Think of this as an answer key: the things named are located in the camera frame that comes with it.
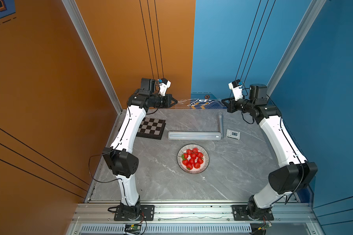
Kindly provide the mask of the cream plastic wrap dispenser box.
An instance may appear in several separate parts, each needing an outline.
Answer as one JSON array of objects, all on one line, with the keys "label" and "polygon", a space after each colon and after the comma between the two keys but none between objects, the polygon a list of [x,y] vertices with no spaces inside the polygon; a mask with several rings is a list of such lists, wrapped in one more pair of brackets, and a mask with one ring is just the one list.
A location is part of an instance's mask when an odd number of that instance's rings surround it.
[{"label": "cream plastic wrap dispenser box", "polygon": [[181,132],[170,131],[168,139],[170,140],[193,140],[193,141],[219,141],[222,138],[220,132]]}]

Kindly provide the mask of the patterned plate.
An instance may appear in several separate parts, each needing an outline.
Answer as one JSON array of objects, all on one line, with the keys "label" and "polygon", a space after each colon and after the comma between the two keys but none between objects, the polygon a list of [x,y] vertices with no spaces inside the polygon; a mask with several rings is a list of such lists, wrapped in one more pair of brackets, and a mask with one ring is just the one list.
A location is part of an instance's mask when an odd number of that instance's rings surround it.
[{"label": "patterned plate", "polygon": [[208,152],[199,145],[188,144],[177,153],[179,167],[189,174],[199,174],[209,166]]}]

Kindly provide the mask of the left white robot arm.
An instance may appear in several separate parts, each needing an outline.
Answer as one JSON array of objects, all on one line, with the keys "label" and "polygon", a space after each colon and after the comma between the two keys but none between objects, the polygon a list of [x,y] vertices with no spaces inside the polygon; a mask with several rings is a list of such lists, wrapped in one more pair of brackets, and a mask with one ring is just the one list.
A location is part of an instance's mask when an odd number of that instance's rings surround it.
[{"label": "left white robot arm", "polygon": [[141,87],[128,98],[124,123],[117,137],[103,150],[102,156],[120,187],[121,201],[115,212],[119,219],[137,220],[140,217],[140,196],[135,181],[139,159],[132,154],[133,144],[150,108],[170,108],[177,104],[177,100],[166,93],[170,86],[171,82],[165,78],[142,78]]}]

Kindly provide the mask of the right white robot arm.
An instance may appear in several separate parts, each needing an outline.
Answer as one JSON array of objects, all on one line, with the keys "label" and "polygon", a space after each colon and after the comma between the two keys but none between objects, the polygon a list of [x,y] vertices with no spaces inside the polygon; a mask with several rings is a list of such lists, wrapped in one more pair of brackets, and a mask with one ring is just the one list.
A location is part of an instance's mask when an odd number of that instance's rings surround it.
[{"label": "right white robot arm", "polygon": [[292,194],[305,189],[318,167],[309,162],[299,151],[283,122],[282,113],[267,94],[264,84],[252,84],[249,96],[243,96],[243,84],[233,81],[228,85],[233,97],[223,99],[229,113],[236,111],[250,114],[252,123],[257,123],[268,140],[268,146],[277,160],[279,168],[268,176],[268,184],[249,198],[244,215],[251,220],[265,219],[272,213],[276,202],[289,202]]}]

